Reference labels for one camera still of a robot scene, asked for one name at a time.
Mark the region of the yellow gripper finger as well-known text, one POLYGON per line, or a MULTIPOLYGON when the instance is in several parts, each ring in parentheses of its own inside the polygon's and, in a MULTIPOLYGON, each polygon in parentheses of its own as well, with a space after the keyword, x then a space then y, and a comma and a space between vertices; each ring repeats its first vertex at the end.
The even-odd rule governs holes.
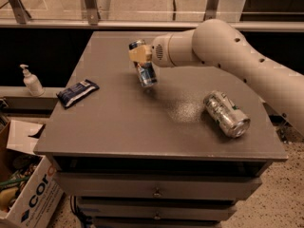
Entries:
POLYGON ((141 45, 129 51, 129 58, 133 62, 149 62, 152 60, 152 48, 150 45, 141 45))

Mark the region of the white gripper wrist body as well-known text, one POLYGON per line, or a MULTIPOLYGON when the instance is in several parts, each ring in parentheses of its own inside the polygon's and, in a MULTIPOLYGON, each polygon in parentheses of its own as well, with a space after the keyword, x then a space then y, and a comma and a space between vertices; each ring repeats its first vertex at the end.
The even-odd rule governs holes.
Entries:
POLYGON ((169 55, 169 43, 172 33, 157 36, 152 42, 152 62, 158 67, 173 67, 169 55))

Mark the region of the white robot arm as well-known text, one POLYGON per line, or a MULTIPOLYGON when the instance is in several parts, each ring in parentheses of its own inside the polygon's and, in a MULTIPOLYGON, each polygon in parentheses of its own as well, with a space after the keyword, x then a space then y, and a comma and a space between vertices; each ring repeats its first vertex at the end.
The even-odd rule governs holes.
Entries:
POLYGON ((158 67, 218 67, 243 81, 299 133, 304 134, 304 75, 256 51, 236 29, 219 19, 196 28, 129 46, 136 63, 158 67))

